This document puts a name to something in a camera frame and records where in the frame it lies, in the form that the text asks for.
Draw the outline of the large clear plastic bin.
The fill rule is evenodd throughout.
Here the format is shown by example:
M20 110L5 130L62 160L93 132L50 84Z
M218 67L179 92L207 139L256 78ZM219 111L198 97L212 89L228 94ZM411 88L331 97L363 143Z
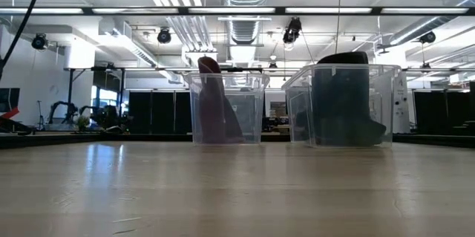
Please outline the large clear plastic bin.
M282 86L293 144L391 147L397 65L316 64Z

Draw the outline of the faded red baseball cap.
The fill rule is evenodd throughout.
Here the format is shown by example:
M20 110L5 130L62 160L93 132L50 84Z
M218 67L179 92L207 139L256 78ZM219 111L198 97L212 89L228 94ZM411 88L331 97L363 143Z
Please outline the faded red baseball cap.
M202 141L207 144L243 143L237 116L226 98L223 75L218 63L208 56L198 59L202 82L199 93L199 118Z

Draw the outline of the small green plant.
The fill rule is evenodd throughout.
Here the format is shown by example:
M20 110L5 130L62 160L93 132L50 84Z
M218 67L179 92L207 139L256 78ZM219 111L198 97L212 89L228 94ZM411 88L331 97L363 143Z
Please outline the small green plant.
M89 125L90 125L90 118L89 117L80 115L77 118L76 126L77 126L79 132L86 131L88 129Z

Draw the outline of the red angled bar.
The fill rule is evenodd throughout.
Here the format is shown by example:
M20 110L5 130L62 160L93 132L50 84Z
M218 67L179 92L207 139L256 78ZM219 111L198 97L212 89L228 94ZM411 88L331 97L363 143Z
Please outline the red angled bar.
M4 119L11 119L12 117L16 116L19 113L19 109L17 107L12 108L9 112L5 112L0 115L1 118Z

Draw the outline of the small clear plastic bin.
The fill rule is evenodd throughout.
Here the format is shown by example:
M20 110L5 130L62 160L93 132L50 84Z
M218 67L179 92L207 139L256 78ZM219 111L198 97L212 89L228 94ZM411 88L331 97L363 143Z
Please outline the small clear plastic bin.
M189 84L192 140L196 145L258 145L265 88L262 73L185 75Z

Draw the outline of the white cabinet column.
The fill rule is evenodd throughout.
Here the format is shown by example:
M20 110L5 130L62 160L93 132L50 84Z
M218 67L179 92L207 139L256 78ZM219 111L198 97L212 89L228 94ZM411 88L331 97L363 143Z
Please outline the white cabinet column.
M410 115L407 97L407 77L404 71L397 73L394 79L393 95L393 133L410 132Z

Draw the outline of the dark monitor screen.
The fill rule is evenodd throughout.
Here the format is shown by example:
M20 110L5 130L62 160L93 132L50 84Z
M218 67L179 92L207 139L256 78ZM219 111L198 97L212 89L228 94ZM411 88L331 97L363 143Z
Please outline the dark monitor screen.
M0 88L0 113L12 111L19 104L20 88Z

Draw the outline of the black overhead light bar frame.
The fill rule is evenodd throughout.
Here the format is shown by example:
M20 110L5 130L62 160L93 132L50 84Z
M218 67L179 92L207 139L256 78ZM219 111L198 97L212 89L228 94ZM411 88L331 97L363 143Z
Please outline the black overhead light bar frame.
M475 7L35 7L34 16L475 16Z

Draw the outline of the dark cap with green brim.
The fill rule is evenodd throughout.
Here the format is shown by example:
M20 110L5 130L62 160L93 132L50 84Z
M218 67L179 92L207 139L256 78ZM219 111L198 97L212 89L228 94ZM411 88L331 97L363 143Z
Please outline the dark cap with green brim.
M336 53L313 68L310 110L298 113L300 137L324 146L363 147L382 142L387 129L370 116L367 54Z

